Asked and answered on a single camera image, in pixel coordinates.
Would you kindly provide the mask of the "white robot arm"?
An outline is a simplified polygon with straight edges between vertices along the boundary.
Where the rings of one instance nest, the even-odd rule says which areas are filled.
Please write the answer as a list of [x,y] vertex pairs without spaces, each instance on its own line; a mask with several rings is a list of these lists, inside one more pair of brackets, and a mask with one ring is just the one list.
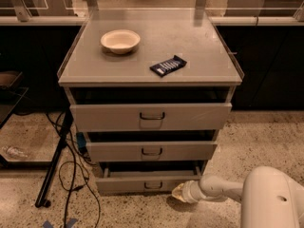
[[269,166],[253,169],[244,182],[206,174],[179,184],[172,196],[185,203],[234,200],[241,228],[304,228],[304,187]]

